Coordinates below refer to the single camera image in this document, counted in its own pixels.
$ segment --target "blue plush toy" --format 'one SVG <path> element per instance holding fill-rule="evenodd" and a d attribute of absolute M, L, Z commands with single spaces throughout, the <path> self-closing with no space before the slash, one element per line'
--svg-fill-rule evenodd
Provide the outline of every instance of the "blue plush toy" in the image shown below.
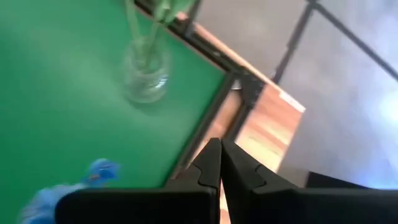
<path fill-rule="evenodd" d="M 107 159 L 97 159 L 90 165 L 88 175 L 81 183 L 56 185 L 49 189 L 40 190 L 22 210 L 21 223 L 55 224 L 55 206 L 63 196 L 80 189 L 103 187 L 107 181 L 117 177 L 119 168 L 120 165 Z"/>

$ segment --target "black metal frame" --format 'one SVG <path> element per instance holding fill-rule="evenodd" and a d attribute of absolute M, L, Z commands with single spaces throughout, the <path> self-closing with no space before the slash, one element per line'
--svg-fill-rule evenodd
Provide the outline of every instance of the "black metal frame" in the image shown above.
<path fill-rule="evenodd" d="M 136 6 L 142 9 L 145 13 L 148 15 L 151 14 L 154 7 L 152 1 L 135 0 L 134 2 Z M 199 51 L 199 53 L 207 59 L 221 67 L 225 71 L 226 76 L 218 90 L 218 93 L 213 98 L 213 101 L 201 119 L 200 124 L 192 134 L 190 140 L 186 143 L 183 152 L 173 171 L 170 173 L 169 178 L 166 180 L 166 183 L 175 178 L 181 170 L 185 170 L 188 167 L 196 149 L 203 140 L 208 128 L 213 122 L 218 110 L 221 108 L 236 80 L 239 80 L 241 84 L 240 95 L 242 98 L 242 104 L 224 137 L 230 141 L 234 141 L 238 136 L 242 125 L 256 104 L 257 98 L 265 85 L 262 80 L 255 76 L 255 74 L 237 64 L 224 52 L 217 49 L 213 44 L 209 43 L 195 32 L 193 21 L 195 20 L 200 4 L 201 1 L 197 0 L 188 14 L 188 19 L 184 21 L 176 19 L 168 26 L 168 29 L 184 42 L 191 45 L 195 50 Z"/>
<path fill-rule="evenodd" d="M 289 64 L 291 57 L 293 56 L 297 46 L 300 42 L 300 38 L 304 33 L 306 26 L 310 20 L 311 15 L 314 11 L 319 12 L 327 21 L 331 22 L 340 32 L 342 32 L 347 38 L 349 38 L 354 44 L 356 44 L 366 55 L 373 59 L 381 68 L 383 68 L 392 78 L 398 82 L 398 73 L 389 65 L 385 60 L 378 56 L 375 51 L 370 48 L 365 42 L 357 37 L 354 32 L 350 31 L 341 21 L 339 21 L 331 12 L 329 12 L 324 6 L 322 6 L 318 0 L 307 0 L 307 6 L 305 7 L 298 23 L 290 36 L 289 43 L 287 44 L 287 51 L 279 62 L 275 75 L 272 78 L 276 84 L 280 82 L 286 67 Z"/>

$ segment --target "green tabletop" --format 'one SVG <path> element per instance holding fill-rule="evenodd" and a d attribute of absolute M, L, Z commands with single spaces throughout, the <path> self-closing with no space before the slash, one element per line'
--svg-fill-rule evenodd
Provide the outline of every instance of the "green tabletop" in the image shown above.
<path fill-rule="evenodd" d="M 130 104 L 118 81 L 131 40 L 121 2 L 0 0 L 0 223 L 98 158 L 122 165 L 112 187 L 160 187 L 217 93 L 223 72 L 166 34 L 167 94 Z"/>

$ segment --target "glass jar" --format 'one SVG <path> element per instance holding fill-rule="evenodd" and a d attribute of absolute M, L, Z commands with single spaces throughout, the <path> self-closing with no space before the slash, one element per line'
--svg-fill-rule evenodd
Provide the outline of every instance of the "glass jar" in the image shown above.
<path fill-rule="evenodd" d="M 169 80 L 169 60 L 163 44 L 149 47 L 147 38 L 134 40 L 127 50 L 124 65 L 127 98 L 136 103 L 161 99 Z"/>

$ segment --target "blue cloth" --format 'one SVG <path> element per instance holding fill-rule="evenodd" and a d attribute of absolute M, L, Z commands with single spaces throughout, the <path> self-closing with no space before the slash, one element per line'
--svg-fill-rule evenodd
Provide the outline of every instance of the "blue cloth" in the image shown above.
<path fill-rule="evenodd" d="M 97 159 L 90 165 L 81 183 L 56 185 L 38 191 L 21 211 L 21 224 L 55 224 L 55 206 L 63 196 L 80 189 L 103 187 L 107 181 L 118 176 L 119 168 L 120 165 L 108 159 Z"/>

